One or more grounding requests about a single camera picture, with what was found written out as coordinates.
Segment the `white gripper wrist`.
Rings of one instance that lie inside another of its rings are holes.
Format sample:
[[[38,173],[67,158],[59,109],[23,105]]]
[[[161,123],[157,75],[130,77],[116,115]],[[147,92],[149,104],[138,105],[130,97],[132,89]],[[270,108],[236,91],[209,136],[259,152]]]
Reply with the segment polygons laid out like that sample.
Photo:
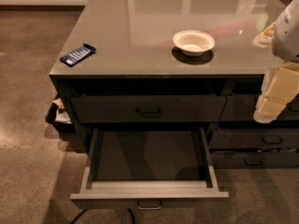
[[[263,77],[253,118],[259,123],[275,120],[299,94],[299,0],[291,0],[276,22],[254,37],[259,48],[272,45],[273,54],[284,62],[279,68],[269,68]]]

